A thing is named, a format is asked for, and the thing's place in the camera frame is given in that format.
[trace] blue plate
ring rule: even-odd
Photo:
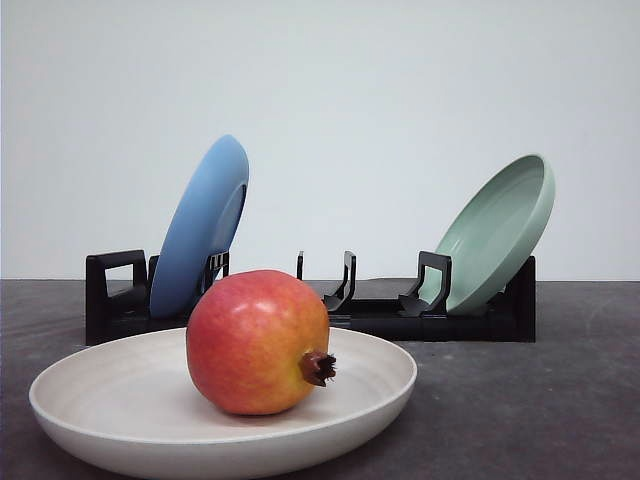
[[[207,257],[231,247],[248,182],[247,155],[225,135],[200,162],[173,215],[151,286],[152,317],[175,315],[197,298]]]

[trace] table surface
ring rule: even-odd
[[[410,282],[359,288],[387,296]],[[536,290],[536,343],[397,342],[419,366],[400,416],[342,457],[271,478],[640,478],[640,282]],[[57,447],[29,406],[35,377],[83,348],[84,282],[2,281],[1,333],[3,478],[128,478]]]

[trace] mint green dish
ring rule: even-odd
[[[528,155],[495,175],[454,220],[436,248],[451,256],[452,315],[481,313],[518,273],[542,236],[555,198],[549,164]],[[440,272],[429,270],[420,298],[440,291]]]

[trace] white wall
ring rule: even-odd
[[[157,253],[210,144],[245,146],[232,271],[414,275],[530,152],[543,280],[640,280],[640,2],[2,2],[2,276]]]

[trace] white bowl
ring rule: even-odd
[[[29,400],[63,449],[113,472],[155,479],[257,478],[335,458],[382,431],[417,375],[393,343],[331,329],[337,376],[277,415],[228,415],[191,383],[185,329],[124,338],[42,372]]]

